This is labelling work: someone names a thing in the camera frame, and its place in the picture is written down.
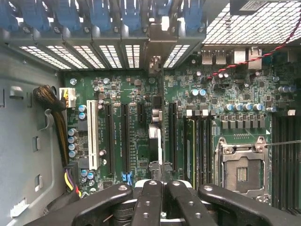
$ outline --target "capacitor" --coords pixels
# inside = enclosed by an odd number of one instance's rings
[[[198,93],[199,93],[202,97],[204,97],[204,96],[206,95],[206,91],[205,91],[204,89],[200,89],[200,90],[198,91]]]
[[[87,106],[81,105],[79,106],[79,112],[85,112],[87,110]]]
[[[77,147],[77,144],[69,144],[69,145],[68,145],[68,149],[69,149],[70,151],[74,151],[74,150],[76,149],[76,147]]]
[[[243,105],[243,109],[244,109],[245,111],[250,111],[250,110],[252,109],[252,107],[251,107],[250,104],[244,104],[244,105]]]
[[[106,154],[107,154],[106,150],[100,150],[100,151],[99,151],[99,156],[100,156],[100,157],[103,157],[103,156],[105,156]]]
[[[241,111],[242,110],[242,105],[234,105],[233,110],[236,111],[236,112]]]
[[[68,135],[69,136],[74,136],[76,133],[77,133],[76,129],[72,128],[72,129],[68,130]]]
[[[110,79],[104,78],[104,79],[103,79],[103,83],[104,83],[105,85],[108,85],[108,84],[110,83]]]
[[[197,89],[192,89],[192,90],[190,91],[190,94],[191,94],[192,96],[194,96],[194,97],[197,97],[197,96],[198,96],[198,90],[197,90]]]
[[[290,93],[294,93],[297,90],[297,88],[295,86],[290,86],[288,89],[289,89]]]
[[[88,170],[82,169],[81,172],[80,172],[80,175],[81,175],[82,177],[86,177],[86,176],[88,175]]]
[[[280,78],[279,78],[278,76],[274,76],[274,77],[273,77],[273,81],[274,81],[274,82],[279,82],[279,80],[280,80]]]
[[[77,140],[76,136],[68,137],[68,143],[69,144],[73,144],[74,142],[76,142],[76,140]]]
[[[276,112],[276,108],[275,107],[267,107],[267,112]]]
[[[89,180],[89,182],[88,182],[88,185],[89,185],[90,187],[93,187],[93,186],[94,186],[94,184],[95,184],[95,181],[93,181],[93,180]]]
[[[278,88],[279,93],[288,93],[290,91],[290,88],[288,86],[280,86]]]
[[[233,110],[233,105],[231,105],[231,104],[225,105],[224,110],[227,111],[227,112],[232,111]]]
[[[104,104],[104,100],[102,100],[102,99],[98,100],[98,104],[99,105],[103,105]]]
[[[99,86],[95,86],[94,87],[94,92],[100,92],[100,87]]]
[[[103,110],[104,106],[103,105],[98,105],[97,108],[98,108],[98,110]]]
[[[76,155],[77,155],[77,151],[76,150],[69,152],[69,157],[70,158],[74,158]]]
[[[261,104],[254,104],[253,105],[253,110],[254,111],[261,111],[262,110],[262,105]]]
[[[95,177],[95,172],[94,171],[89,171],[87,174],[87,178],[89,180],[92,180]]]
[[[84,120],[86,118],[87,114],[84,112],[79,113],[79,119]]]
[[[80,179],[80,183],[81,183],[81,184],[84,184],[84,183],[86,183],[86,182],[87,182],[87,178],[81,178],[81,179]]]

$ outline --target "screw hole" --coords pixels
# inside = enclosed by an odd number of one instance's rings
[[[200,219],[201,218],[201,214],[200,213],[196,213],[196,217]]]

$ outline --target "white pci slot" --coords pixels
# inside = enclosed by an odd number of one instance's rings
[[[96,100],[87,100],[89,170],[99,167],[98,108]]]

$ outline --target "yellow wire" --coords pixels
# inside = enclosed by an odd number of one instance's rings
[[[66,184],[67,184],[67,186],[71,189],[71,191],[73,190],[73,187],[72,187],[72,185],[70,184],[70,182],[69,182],[69,180],[68,180],[68,178],[67,178],[67,173],[65,173],[65,182],[66,182]]]
[[[72,187],[72,185],[70,184],[70,182],[69,182],[69,180],[68,180],[68,178],[67,178],[67,173],[65,173],[65,182],[66,182],[66,184],[67,184],[67,186],[71,189],[71,191],[73,190],[73,187]]]

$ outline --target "black pcie slot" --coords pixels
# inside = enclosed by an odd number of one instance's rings
[[[169,103],[168,105],[168,142],[169,142],[169,159],[173,164],[173,171],[177,170],[177,104]]]
[[[207,183],[213,183],[212,181],[212,150],[211,150],[211,118],[207,117],[206,120],[206,152],[207,152]]]
[[[137,118],[139,123],[145,123],[145,104],[137,103]]]
[[[105,121],[106,121],[106,136],[107,136],[107,165],[109,168],[109,175],[114,175],[115,172],[115,153],[114,153],[114,121],[112,104],[105,105]]]
[[[121,105],[121,139],[123,173],[130,172],[130,127],[128,104]]]

